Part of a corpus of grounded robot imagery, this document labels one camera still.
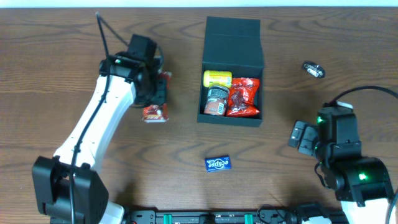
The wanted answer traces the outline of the Hello Panda red box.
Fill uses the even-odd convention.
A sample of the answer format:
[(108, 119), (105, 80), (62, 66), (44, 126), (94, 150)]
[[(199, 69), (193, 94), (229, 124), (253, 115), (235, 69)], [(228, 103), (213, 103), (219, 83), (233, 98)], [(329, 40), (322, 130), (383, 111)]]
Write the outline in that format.
[(171, 72), (162, 72), (158, 76), (158, 90), (154, 97), (156, 104), (143, 109), (142, 120), (145, 123), (164, 123), (169, 120), (167, 107), (167, 91), (172, 77)]

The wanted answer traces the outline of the yellow Mentos bottle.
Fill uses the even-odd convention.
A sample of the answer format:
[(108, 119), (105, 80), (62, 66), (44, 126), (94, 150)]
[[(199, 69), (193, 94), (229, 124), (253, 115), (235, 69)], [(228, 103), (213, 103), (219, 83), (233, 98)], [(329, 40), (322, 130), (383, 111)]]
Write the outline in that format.
[(203, 86), (209, 88), (213, 84), (230, 88), (233, 74), (230, 71), (206, 70), (203, 73)]

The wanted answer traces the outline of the Pringles small can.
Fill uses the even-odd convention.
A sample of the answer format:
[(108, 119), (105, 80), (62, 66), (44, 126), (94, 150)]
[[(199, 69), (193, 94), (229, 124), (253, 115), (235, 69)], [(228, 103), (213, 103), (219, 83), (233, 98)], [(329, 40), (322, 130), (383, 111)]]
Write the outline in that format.
[(214, 116), (224, 116), (227, 109), (228, 97), (229, 88), (219, 84), (211, 85), (208, 89), (204, 113)]

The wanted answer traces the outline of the red Hacks candy bag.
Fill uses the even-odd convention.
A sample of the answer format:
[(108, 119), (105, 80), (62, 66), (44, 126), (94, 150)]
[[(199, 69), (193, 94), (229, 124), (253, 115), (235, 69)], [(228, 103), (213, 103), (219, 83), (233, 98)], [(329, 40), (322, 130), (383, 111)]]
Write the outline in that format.
[(233, 78), (226, 116), (248, 117), (259, 114), (260, 111), (254, 106), (259, 84), (260, 80), (257, 78)]

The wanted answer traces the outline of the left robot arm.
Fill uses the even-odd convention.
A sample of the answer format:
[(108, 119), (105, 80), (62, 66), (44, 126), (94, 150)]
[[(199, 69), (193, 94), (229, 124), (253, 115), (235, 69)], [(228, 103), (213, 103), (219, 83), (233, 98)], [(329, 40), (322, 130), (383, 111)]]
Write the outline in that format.
[(119, 52), (100, 63), (93, 96), (51, 158), (32, 167), (39, 213), (51, 223), (122, 223), (126, 211), (109, 201), (100, 178), (106, 150), (132, 105), (161, 105), (167, 94), (163, 55)]

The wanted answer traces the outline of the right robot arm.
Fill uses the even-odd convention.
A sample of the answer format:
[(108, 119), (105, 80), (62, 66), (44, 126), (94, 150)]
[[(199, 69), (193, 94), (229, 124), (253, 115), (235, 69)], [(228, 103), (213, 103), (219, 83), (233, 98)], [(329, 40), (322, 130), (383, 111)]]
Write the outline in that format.
[(324, 106), (316, 124), (297, 120), (288, 145), (317, 160), (315, 173), (333, 190), (349, 223), (394, 223), (394, 191), (384, 163), (362, 154), (358, 121), (346, 103)]

